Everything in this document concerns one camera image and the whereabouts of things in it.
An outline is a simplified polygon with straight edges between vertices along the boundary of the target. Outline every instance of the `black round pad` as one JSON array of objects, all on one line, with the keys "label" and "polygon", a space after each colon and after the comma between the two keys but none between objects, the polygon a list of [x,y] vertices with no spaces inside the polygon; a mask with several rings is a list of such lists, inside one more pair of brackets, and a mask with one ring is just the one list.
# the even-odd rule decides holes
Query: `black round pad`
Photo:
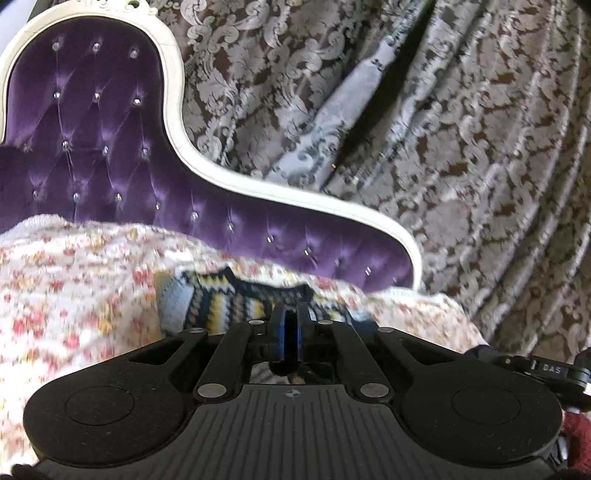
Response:
[{"label": "black round pad", "polygon": [[121,388],[90,387],[70,397],[66,413],[82,425],[108,425],[124,419],[134,403],[133,395]]},{"label": "black round pad", "polygon": [[124,463],[158,449],[181,426],[183,399],[152,365],[110,362],[31,397],[23,423],[40,456],[74,466]]},{"label": "black round pad", "polygon": [[560,403],[548,388],[479,361],[427,367],[403,397],[401,414],[426,449],[473,466],[538,455],[562,424]]}]

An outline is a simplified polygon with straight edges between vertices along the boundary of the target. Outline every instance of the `ornate carving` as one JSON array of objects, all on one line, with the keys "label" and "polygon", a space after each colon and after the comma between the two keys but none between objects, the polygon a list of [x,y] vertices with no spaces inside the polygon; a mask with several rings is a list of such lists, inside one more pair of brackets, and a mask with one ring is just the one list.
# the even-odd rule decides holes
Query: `ornate carving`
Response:
[{"label": "ornate carving", "polygon": [[146,0],[76,0],[87,11],[103,10],[112,13],[139,13],[156,15],[158,10],[151,8]]}]

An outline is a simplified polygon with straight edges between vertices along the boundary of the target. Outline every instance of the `white carved wooden frame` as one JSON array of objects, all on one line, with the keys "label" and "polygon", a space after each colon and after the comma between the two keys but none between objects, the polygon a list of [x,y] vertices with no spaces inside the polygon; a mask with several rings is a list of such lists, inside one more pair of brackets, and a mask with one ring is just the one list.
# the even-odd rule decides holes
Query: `white carved wooden frame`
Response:
[{"label": "white carved wooden frame", "polygon": [[421,254],[412,236],[399,223],[356,203],[241,175],[211,162],[195,149],[184,129],[181,113],[184,66],[178,44],[170,29],[158,19],[157,10],[150,8],[145,0],[69,0],[29,21],[0,56],[0,143],[4,141],[6,131],[8,81],[18,56],[40,32],[56,23],[85,15],[127,22],[152,40],[160,54],[164,72],[164,126],[178,157],[196,175],[226,190],[348,218],[387,233],[407,250],[413,264],[413,290],[418,290]]}]

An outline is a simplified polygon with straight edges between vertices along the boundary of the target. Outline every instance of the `red knit fabric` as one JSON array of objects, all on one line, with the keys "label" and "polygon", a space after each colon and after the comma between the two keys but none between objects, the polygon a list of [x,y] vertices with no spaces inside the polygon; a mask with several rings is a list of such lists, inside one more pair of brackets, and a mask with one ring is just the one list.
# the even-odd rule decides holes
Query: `red knit fabric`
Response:
[{"label": "red knit fabric", "polygon": [[591,473],[591,420],[580,413],[565,412],[562,431],[570,440],[569,466]]}]

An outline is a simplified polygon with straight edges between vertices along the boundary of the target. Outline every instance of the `floral blanket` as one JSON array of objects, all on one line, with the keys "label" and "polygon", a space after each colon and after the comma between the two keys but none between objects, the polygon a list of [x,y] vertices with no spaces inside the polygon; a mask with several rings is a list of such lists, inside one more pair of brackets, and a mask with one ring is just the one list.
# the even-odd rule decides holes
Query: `floral blanket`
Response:
[{"label": "floral blanket", "polygon": [[280,265],[223,254],[153,226],[68,223],[37,216],[0,235],[0,472],[34,463],[22,426],[29,397],[45,383],[161,338],[153,272],[230,266],[248,281],[309,284],[383,326],[463,352],[483,344],[445,296],[400,288],[360,289]]}]

